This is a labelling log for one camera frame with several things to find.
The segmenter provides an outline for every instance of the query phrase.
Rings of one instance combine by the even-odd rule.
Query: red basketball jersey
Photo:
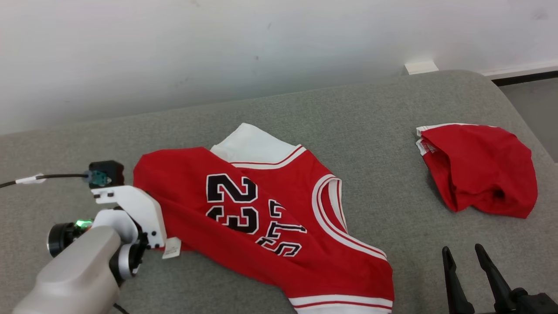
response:
[[[134,185],[183,249],[280,287],[299,313],[391,312],[385,253],[347,234],[341,180],[301,145],[243,123],[211,150],[144,155]]]

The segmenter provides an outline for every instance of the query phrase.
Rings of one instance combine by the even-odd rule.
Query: gray sofa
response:
[[[2,136],[0,181],[82,172],[91,161],[114,159],[125,165],[131,183],[142,154],[209,148],[241,122],[303,144],[343,180],[349,233],[385,251],[393,268],[394,313],[447,313],[445,245],[477,312],[491,311],[493,299],[475,243],[484,245],[512,288],[558,299],[558,167],[500,90],[471,72],[418,74]],[[415,127],[447,122],[500,126],[532,150],[539,195],[528,219],[445,207],[415,146]],[[51,259],[45,236],[52,224],[94,217],[101,207],[80,179],[3,188],[0,204],[4,314]],[[131,314],[294,313],[278,288],[197,253],[161,260],[160,252],[147,252],[119,303]]]

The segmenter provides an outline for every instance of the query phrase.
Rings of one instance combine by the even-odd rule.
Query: floor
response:
[[[500,89],[558,163],[558,78],[501,86]]]

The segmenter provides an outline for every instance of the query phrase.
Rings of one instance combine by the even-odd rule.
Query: red fabric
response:
[[[228,175],[242,193],[248,192],[243,178],[249,178],[257,186],[257,198],[234,202],[221,186],[224,200],[210,203],[208,178],[214,174]],[[192,148],[144,155],[134,169],[134,186],[160,203],[168,237],[178,237],[185,249],[199,251],[238,273],[279,286],[289,298],[344,294],[392,301],[392,269],[385,257],[336,241],[318,223],[312,192],[327,175],[329,170],[309,151],[279,169],[260,170],[236,168],[205,148]],[[328,219],[344,230],[324,194],[318,197]],[[280,218],[270,214],[271,199],[281,204]],[[217,221],[208,217],[214,206],[223,206],[226,216],[236,215],[243,224],[248,219],[241,217],[241,209],[256,209],[258,230],[240,232],[225,225],[226,216]],[[268,235],[272,221],[305,228],[306,232],[278,230],[280,238],[268,245],[275,249],[281,242],[300,244],[295,256],[278,255],[257,244]],[[354,243],[347,234],[341,236]]]
[[[446,125],[421,136],[424,161],[451,210],[474,206],[527,218],[537,200],[537,180],[531,151],[514,134],[499,127]]]

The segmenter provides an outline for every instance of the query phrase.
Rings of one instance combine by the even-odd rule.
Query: jersey tag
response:
[[[175,258],[180,256],[180,246],[182,241],[177,237],[170,237],[167,239],[165,244],[165,253],[163,254],[163,259]]]

